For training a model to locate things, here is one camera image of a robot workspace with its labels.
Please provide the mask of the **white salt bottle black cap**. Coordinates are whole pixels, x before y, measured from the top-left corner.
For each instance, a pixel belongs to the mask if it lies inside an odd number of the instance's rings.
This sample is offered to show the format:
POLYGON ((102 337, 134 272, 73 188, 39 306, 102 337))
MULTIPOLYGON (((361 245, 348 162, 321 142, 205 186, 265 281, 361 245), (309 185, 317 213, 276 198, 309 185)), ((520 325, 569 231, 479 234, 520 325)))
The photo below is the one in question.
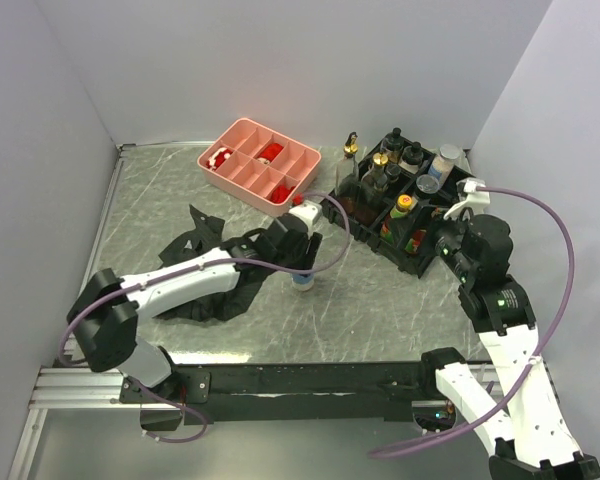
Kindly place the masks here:
POLYGON ((399 166, 411 174, 416 174, 424 161, 424 152, 419 142, 407 145, 402 152, 399 166))

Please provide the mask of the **blue label jar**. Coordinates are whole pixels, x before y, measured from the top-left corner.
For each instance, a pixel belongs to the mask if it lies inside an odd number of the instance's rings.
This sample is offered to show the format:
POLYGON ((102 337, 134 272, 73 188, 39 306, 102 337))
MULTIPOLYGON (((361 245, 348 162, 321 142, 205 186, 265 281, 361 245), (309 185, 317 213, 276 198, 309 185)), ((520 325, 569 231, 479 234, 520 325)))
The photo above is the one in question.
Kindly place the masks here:
POLYGON ((314 274, 292 274, 292 286, 301 292, 310 290, 314 285, 314 274))

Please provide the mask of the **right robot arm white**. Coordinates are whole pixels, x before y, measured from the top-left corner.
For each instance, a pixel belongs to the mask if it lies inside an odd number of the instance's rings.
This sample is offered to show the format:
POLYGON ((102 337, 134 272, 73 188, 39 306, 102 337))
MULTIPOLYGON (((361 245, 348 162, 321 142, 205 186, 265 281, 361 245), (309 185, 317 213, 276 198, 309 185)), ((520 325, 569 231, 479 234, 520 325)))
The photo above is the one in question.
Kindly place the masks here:
POLYGON ((597 458, 571 435, 536 350, 540 339, 529 297, 508 272, 509 225, 464 209, 456 219, 435 220, 423 247, 458 279, 461 307, 489 354, 505 404, 499 407, 481 389, 453 348, 422 355, 420 391, 446 396, 475 424, 494 479, 600 478, 597 458))

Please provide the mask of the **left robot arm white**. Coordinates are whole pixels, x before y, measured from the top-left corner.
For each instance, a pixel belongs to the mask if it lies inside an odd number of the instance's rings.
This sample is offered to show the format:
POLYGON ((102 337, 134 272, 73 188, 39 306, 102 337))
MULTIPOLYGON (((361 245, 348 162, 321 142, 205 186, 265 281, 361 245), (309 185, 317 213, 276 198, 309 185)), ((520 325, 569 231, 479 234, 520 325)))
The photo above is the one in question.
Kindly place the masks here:
POLYGON ((173 399, 180 388, 174 363, 164 348, 138 335, 139 323, 206 297, 234 300, 276 270, 308 269, 318 238, 313 220, 286 213, 265 229, 160 270, 126 277, 97 272, 68 314, 86 364, 94 373, 116 369, 139 381, 156 401, 173 399))

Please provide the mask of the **brown spice bottle black cap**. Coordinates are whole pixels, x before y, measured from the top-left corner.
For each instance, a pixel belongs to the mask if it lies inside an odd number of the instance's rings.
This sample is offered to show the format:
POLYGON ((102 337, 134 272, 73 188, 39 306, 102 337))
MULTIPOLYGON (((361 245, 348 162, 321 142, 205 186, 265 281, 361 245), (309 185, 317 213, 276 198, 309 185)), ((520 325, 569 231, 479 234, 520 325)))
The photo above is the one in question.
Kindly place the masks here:
POLYGON ((397 164, 402 156, 405 140, 399 127, 394 127, 381 141, 380 152, 387 156, 391 163, 397 164))

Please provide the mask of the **blue label white granule bottle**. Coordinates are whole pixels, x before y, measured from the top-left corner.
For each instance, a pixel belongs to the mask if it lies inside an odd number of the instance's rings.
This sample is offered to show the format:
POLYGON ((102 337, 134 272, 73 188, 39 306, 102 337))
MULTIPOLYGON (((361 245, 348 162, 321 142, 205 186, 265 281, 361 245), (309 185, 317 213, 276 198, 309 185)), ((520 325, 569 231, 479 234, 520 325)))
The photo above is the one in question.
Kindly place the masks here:
POLYGON ((442 186, 448 179, 456 163, 463 157, 461 148, 452 144, 443 144, 439 147, 437 154, 432 160, 428 174, 438 180, 442 186))

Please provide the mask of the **clear lid seasoning jar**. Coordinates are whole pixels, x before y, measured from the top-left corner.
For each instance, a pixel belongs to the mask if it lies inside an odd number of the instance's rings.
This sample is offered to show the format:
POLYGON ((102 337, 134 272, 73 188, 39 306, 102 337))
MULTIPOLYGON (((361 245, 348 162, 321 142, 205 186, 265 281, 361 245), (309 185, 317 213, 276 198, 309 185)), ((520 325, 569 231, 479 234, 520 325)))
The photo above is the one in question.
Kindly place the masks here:
POLYGON ((416 178, 414 188, 414 198, 418 201, 427 201, 432 199, 440 190, 439 180, 430 174, 422 174, 416 178))

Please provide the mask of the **sauce bottle yellow cap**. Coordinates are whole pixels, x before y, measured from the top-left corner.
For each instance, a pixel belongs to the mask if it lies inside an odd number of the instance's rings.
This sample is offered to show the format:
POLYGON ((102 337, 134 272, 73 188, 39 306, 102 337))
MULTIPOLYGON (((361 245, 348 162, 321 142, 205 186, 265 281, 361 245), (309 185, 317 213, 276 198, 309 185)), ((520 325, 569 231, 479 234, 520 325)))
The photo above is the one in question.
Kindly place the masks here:
POLYGON ((389 244, 397 246, 407 232, 406 218, 412 217, 417 199, 407 194, 400 195, 385 217, 380 236, 389 244))
POLYGON ((416 255, 420 248, 421 242, 426 235, 426 231, 424 229, 418 229, 408 240, 404 251, 409 255, 416 255))

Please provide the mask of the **glass oil bottle gold spout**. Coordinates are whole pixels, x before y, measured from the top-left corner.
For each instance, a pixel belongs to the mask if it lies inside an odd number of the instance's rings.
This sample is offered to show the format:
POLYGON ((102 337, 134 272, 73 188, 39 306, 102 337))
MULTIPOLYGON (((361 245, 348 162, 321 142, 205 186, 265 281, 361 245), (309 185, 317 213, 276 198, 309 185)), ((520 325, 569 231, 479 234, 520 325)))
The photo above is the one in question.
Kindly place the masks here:
POLYGON ((355 217, 363 225, 371 225, 382 209, 383 196, 387 187, 387 177, 385 175, 387 165, 386 155, 382 153, 374 154, 371 167, 360 180, 355 217))

